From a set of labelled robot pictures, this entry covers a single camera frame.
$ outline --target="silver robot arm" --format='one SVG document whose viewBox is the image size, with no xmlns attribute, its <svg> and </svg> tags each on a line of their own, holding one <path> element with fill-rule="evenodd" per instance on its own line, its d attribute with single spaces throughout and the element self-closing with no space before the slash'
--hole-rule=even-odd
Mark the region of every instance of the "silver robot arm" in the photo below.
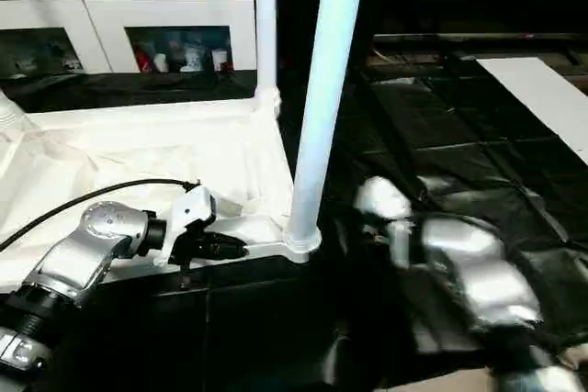
<svg viewBox="0 0 588 392">
<path fill-rule="evenodd" d="M 204 230 L 215 219 L 214 198 L 202 185 L 178 198 L 166 219 L 117 202 L 90 206 L 77 228 L 53 245 L 0 305 L 0 389 L 23 390 L 27 379 L 44 369 L 114 259 L 144 256 L 165 244 L 166 261 L 184 270 L 198 257 L 245 256 L 242 241 Z"/>
<path fill-rule="evenodd" d="M 536 342 L 539 302 L 506 260 L 504 244 L 490 225 L 444 214 L 415 216 L 408 199 L 379 177 L 360 187 L 356 208 L 386 222 L 395 265 L 425 266 L 459 306 L 487 350 L 496 390 L 584 391 L 577 376 Z M 415 247 L 421 249 L 419 262 L 412 259 Z"/>
<path fill-rule="evenodd" d="M 77 229 L 57 242 L 23 281 L 69 297 L 81 306 L 114 259 L 130 259 L 144 243 L 148 214 L 118 202 L 98 202 Z"/>
</svg>

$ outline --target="black cable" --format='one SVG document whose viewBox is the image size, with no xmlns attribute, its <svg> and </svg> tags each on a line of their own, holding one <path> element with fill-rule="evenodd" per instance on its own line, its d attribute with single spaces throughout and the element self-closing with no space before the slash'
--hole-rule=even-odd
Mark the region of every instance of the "black cable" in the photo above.
<svg viewBox="0 0 588 392">
<path fill-rule="evenodd" d="M 187 192 L 192 190 L 194 187 L 198 186 L 198 184 L 189 183 L 188 181 L 179 181 L 177 179 L 165 179 L 165 178 L 149 178 L 149 179 L 138 179 L 136 181 L 128 181 L 126 183 L 114 184 L 108 187 L 101 188 L 99 190 L 95 190 L 94 192 L 90 192 L 86 195 L 79 196 L 76 199 L 72 199 L 65 204 L 62 204 L 53 210 L 48 211 L 44 215 L 39 216 L 36 219 L 31 220 L 27 225 L 25 225 L 22 229 L 16 231 L 8 239 L 6 239 L 2 244 L 0 244 L 0 252 L 3 252 L 6 248 L 8 248 L 13 242 L 17 241 L 29 231 L 33 230 L 39 224 L 45 222 L 47 219 L 54 217 L 55 215 L 60 214 L 62 211 L 67 210 L 73 206 L 77 206 L 78 204 L 87 201 L 88 199 L 92 199 L 93 197 L 101 196 L 106 193 L 114 192 L 115 190 L 120 190 L 121 188 L 126 187 L 133 187 L 135 185 L 147 185 L 147 184 L 170 184 L 170 185 L 180 185 L 182 186 Z"/>
</svg>

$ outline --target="white pole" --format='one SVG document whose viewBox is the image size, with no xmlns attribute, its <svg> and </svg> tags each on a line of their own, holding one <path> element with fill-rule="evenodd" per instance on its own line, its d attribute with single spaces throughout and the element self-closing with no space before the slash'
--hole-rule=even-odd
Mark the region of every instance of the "white pole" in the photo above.
<svg viewBox="0 0 588 392">
<path fill-rule="evenodd" d="M 276 0 L 255 0 L 257 34 L 257 88 L 255 96 L 262 105 L 279 107 L 277 90 Z"/>
<path fill-rule="evenodd" d="M 359 0 L 321 0 L 314 36 L 311 76 L 285 241 L 309 251 L 321 242 L 316 221 L 333 142 Z"/>
</svg>

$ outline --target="white tray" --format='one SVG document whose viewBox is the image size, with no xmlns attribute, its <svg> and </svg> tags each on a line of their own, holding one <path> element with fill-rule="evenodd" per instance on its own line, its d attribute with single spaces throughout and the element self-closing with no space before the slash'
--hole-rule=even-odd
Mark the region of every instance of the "white tray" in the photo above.
<svg viewBox="0 0 588 392">
<path fill-rule="evenodd" d="M 245 240 L 250 258 L 289 254 L 281 242 L 292 179 L 275 117 L 256 110 L 257 103 L 243 99 L 28 114 L 39 130 L 4 147 L 0 239 L 92 190 L 166 177 L 200 179 L 217 197 L 220 220 L 211 229 Z M 96 200 L 162 213 L 182 191 L 146 185 Z M 92 202 L 48 220 L 0 253 L 0 291 L 18 286 L 42 254 L 75 228 Z M 176 270 L 155 267 L 151 255 L 116 262 L 109 279 Z"/>
</svg>

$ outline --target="white cabinet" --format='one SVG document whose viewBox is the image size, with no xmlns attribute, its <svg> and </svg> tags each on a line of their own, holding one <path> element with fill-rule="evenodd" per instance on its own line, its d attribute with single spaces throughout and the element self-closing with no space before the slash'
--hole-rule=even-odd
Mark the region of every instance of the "white cabinet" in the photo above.
<svg viewBox="0 0 588 392">
<path fill-rule="evenodd" d="M 194 54 L 192 71 L 255 69 L 254 0 L 0 0 L 0 77 L 154 72 L 155 58 L 189 72 Z"/>
<path fill-rule="evenodd" d="M 0 77 L 108 73 L 82 0 L 0 1 Z"/>
<path fill-rule="evenodd" d="M 255 69 L 254 0 L 85 0 L 115 73 L 163 54 L 179 72 L 187 48 L 222 48 L 235 70 Z"/>
</svg>

